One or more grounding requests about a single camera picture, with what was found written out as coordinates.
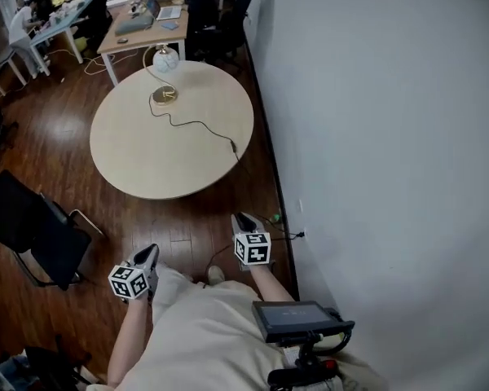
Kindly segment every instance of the wooden floor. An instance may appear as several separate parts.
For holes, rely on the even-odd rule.
[[[64,42],[56,40],[51,49],[62,46]],[[120,79],[141,69],[142,53],[115,66]],[[68,348],[91,353],[89,368],[102,373],[126,311],[126,305],[108,286],[107,275],[114,265],[134,250],[157,243],[161,261],[201,278],[213,254],[231,243],[231,213],[270,217],[280,211],[280,205],[245,50],[238,59],[245,71],[238,79],[252,99],[255,128],[242,162],[252,177],[236,166],[202,192],[167,201],[131,197],[102,178],[90,156],[89,132],[96,109],[112,89],[108,74],[87,76],[84,65],[64,52],[51,55],[51,60],[50,77],[40,76],[0,99],[6,121],[20,123],[15,148],[4,155],[0,171],[9,169],[28,187],[43,191],[68,211],[81,209],[107,234],[108,241],[96,242],[86,255],[83,271],[91,282],[67,292],[35,288],[0,244],[0,350],[16,354],[26,345],[54,349],[55,335],[61,334]],[[234,72],[233,67],[227,71]],[[0,76],[0,82],[6,90],[21,87],[8,71]],[[271,227],[269,230],[274,238],[282,236]],[[289,289],[283,241],[274,242],[273,257],[275,274]],[[239,272],[231,248],[214,262],[228,279],[253,285],[249,275]]]

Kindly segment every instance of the white cord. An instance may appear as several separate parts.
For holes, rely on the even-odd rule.
[[[71,51],[68,51],[68,50],[66,50],[66,49],[58,49],[58,50],[56,50],[56,51],[49,52],[49,53],[48,53],[48,55],[55,54],[56,52],[67,52],[68,54],[70,54],[70,55],[72,55],[74,58],[76,58],[75,54],[73,54]],[[118,61],[115,61],[115,62],[112,62],[112,61],[114,61],[114,59],[116,58],[116,56],[115,56],[115,55],[111,55],[111,54],[109,54],[109,56],[108,56],[108,57],[110,58],[110,60],[111,60],[111,62],[112,62],[112,65],[115,65],[115,64],[117,64],[118,62],[121,62],[122,60],[127,59],[127,58],[130,58],[130,57],[136,56],[137,54],[138,54],[138,50],[136,50],[136,52],[135,52],[134,54],[124,56],[123,58],[121,58],[121,59],[119,59]],[[96,58],[94,58],[94,59],[84,57],[83,59],[86,59],[86,60],[88,60],[88,61],[90,61],[90,62],[89,62],[87,65],[86,65],[86,67],[84,68],[83,72],[84,72],[85,74],[87,74],[87,75],[92,76],[92,75],[100,74],[100,73],[102,73],[102,72],[107,71],[107,69],[106,69],[106,68],[104,68],[104,69],[100,69],[99,71],[94,71],[94,72],[88,72],[88,71],[87,71],[87,70],[89,69],[89,67],[90,67],[92,64],[96,64],[96,65],[98,65],[99,67],[105,67],[105,64],[101,64],[101,63],[99,63],[98,61],[96,61],[96,60],[97,60],[97,59],[99,59],[99,58],[101,58],[101,56],[97,56],[97,57],[96,57]]]
[[[68,54],[72,55],[74,58],[77,58],[75,56],[75,54],[73,54],[71,51],[67,51],[66,49],[58,49],[56,51],[52,51],[52,52],[49,52],[47,55],[52,55],[52,54],[55,54],[56,52],[67,52]],[[136,50],[136,52],[134,54],[131,54],[131,55],[127,55],[127,56],[124,56],[123,58],[119,59],[118,61],[115,61],[115,62],[112,62],[114,61],[114,59],[116,58],[115,55],[112,55],[112,54],[109,54],[109,58],[112,62],[112,65],[115,65],[117,64],[118,62],[121,62],[123,61],[124,59],[127,59],[127,58],[131,58],[133,56],[136,56],[138,54],[138,50]],[[107,71],[106,68],[104,69],[100,69],[99,71],[94,71],[94,72],[87,72],[87,69],[94,63],[96,65],[98,65],[99,67],[105,67],[105,64],[100,64],[98,61],[96,61],[98,58],[101,58],[101,56],[97,56],[96,58],[94,59],[91,59],[91,58],[86,58],[86,57],[83,57],[83,59],[87,59],[88,61],[90,61],[86,67],[84,68],[83,72],[87,75],[96,75],[96,74],[100,74],[102,72],[105,72]],[[1,97],[5,97],[6,95],[8,95],[9,93],[15,93],[16,91],[20,91],[20,90],[23,90],[25,88],[26,85],[28,85],[29,83],[31,82],[31,78],[29,78],[26,82],[25,82],[25,85],[21,86],[18,90],[10,90],[10,91],[7,91],[4,95],[1,95],[0,94],[0,98]]]
[[[23,90],[25,88],[26,85],[28,85],[29,83],[31,82],[31,78],[29,78],[25,84],[23,86],[21,86],[18,90],[9,90],[9,91],[6,91],[6,93],[4,95],[1,95],[0,94],[0,98],[1,97],[5,97],[6,95],[8,95],[9,93],[15,93],[16,91],[20,91],[20,90]]]

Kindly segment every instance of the wooden table top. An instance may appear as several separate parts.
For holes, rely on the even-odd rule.
[[[181,11],[181,17],[179,19],[172,20],[154,20],[152,27],[145,30],[139,30],[137,32],[125,33],[123,35],[116,35],[117,26],[131,18],[129,14],[130,4],[126,4],[121,10],[120,15],[112,22],[110,29],[105,35],[104,41],[101,43],[98,49],[99,54],[118,52],[123,50],[130,50],[133,48],[140,48],[143,46],[150,46],[153,44],[169,41],[180,41],[187,37],[188,26],[188,12],[187,6],[183,5]],[[161,24],[165,22],[177,22],[178,28],[169,30],[161,27]],[[127,43],[117,43],[118,39],[125,37],[129,41]]]
[[[178,90],[165,107],[151,102],[155,115],[168,112],[176,124],[203,121],[231,138],[239,158],[253,132],[253,108],[241,84],[208,64],[180,61],[162,77]],[[194,123],[172,127],[154,117],[149,97],[160,84],[144,69],[116,86],[96,112],[90,151],[98,171],[132,196],[164,200],[188,196],[223,177],[236,163],[231,144]]]

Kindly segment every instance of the black jacket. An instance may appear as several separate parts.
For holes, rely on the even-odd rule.
[[[218,23],[219,10],[215,0],[185,0],[185,3],[188,5],[188,34]]]

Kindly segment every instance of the baseboard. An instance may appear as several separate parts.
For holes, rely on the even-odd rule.
[[[259,87],[258,76],[255,73],[255,66],[253,65],[253,58],[252,58],[252,53],[250,52],[250,46],[248,44],[248,38],[244,39],[244,44],[246,46],[246,54],[248,56],[248,59],[250,62],[250,67],[252,69],[253,84],[255,85],[255,90],[257,91],[259,106],[261,108],[262,119],[263,119],[263,122],[265,124],[265,130],[266,130],[266,134],[267,134],[267,143],[268,143],[268,156],[270,157],[270,162],[271,162],[273,170],[274,170],[275,185],[277,186],[277,192],[279,195],[278,198],[279,198],[281,217],[282,217],[284,228],[289,233],[290,229],[289,229],[288,219],[286,218],[286,207],[284,205],[283,190],[282,190],[282,187],[280,185],[279,170],[277,168],[277,162],[275,161],[274,145],[273,145],[273,142],[271,141],[270,126],[268,125],[267,114],[266,114],[266,111],[264,108],[264,104],[262,102],[261,88]],[[298,287],[298,283],[297,283],[297,274],[295,272],[295,261],[293,260],[292,243],[289,240],[286,241],[286,248],[288,250],[290,279],[292,280],[292,284],[290,286],[290,294],[292,295],[292,297],[296,301],[298,301],[300,298],[299,297],[299,287]]]

